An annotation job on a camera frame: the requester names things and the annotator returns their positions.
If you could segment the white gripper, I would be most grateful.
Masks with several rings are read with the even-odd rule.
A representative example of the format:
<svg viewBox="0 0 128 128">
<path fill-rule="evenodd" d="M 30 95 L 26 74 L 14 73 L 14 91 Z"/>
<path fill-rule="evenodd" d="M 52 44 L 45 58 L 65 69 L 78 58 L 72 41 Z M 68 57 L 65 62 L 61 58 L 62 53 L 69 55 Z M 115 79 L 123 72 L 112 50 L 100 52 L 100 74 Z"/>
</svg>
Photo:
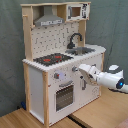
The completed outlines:
<svg viewBox="0 0 128 128">
<path fill-rule="evenodd" d="M 97 76 L 99 75 L 100 70 L 95 66 L 81 64 L 79 66 L 79 71 L 89 85 L 97 85 Z"/>
</svg>

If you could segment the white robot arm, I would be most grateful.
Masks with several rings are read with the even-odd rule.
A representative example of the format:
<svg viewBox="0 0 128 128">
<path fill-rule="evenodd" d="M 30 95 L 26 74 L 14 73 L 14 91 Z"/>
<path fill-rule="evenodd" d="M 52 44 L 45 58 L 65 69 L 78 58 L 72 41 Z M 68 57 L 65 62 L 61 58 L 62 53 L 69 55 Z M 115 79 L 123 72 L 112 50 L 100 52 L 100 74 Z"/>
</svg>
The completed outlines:
<svg viewBox="0 0 128 128">
<path fill-rule="evenodd" d="M 117 65 L 111 65 L 109 72 L 102 72 L 95 66 L 81 64 L 79 71 L 90 85 L 105 86 L 109 90 L 128 94 L 128 85 L 124 83 L 123 72 L 114 73 L 117 68 Z"/>
</svg>

